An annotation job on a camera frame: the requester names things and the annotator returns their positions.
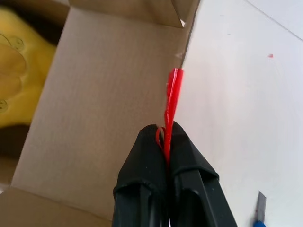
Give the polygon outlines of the brown cardboard box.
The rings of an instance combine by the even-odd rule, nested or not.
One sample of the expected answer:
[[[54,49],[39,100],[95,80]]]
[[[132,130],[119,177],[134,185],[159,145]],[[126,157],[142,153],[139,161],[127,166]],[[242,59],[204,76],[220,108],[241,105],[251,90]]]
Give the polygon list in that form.
[[[0,0],[63,27],[0,227],[111,227],[138,132],[162,125],[201,0]]]

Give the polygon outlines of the blue utility cutter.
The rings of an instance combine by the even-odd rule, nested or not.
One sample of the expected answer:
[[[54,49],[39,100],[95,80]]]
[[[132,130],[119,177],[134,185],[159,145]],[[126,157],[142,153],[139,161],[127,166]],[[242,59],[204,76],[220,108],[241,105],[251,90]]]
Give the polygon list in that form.
[[[255,210],[255,219],[252,227],[266,227],[265,211],[267,198],[262,192],[258,192],[257,205]]]

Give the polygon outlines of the yellow smiley plush item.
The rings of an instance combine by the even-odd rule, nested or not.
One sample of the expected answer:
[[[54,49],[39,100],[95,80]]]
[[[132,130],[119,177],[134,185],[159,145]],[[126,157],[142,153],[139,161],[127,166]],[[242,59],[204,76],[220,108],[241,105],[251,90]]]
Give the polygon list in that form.
[[[32,122],[55,51],[17,13],[0,7],[0,128]]]

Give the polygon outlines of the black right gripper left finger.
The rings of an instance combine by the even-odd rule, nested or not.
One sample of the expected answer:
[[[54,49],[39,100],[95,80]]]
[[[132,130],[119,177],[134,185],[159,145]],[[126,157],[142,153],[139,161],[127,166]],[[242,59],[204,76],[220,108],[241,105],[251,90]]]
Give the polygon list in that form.
[[[141,129],[113,190],[112,227],[169,227],[166,165],[156,125]]]

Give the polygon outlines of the red tape strip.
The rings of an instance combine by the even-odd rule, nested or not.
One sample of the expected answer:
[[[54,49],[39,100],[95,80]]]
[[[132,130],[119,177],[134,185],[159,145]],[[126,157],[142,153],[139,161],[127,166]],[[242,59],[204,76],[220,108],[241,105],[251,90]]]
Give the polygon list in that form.
[[[166,107],[164,111],[164,127],[157,127],[156,142],[161,148],[167,166],[170,165],[171,157],[171,139],[172,128],[174,124],[174,117],[178,105],[180,89],[182,85],[184,71],[182,69],[174,68],[168,77],[166,88]]]

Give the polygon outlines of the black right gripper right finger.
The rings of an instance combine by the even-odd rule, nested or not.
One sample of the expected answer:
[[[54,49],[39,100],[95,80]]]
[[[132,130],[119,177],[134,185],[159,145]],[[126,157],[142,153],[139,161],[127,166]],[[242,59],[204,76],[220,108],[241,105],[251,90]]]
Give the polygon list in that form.
[[[237,227],[219,175],[175,122],[171,140],[171,227]]]

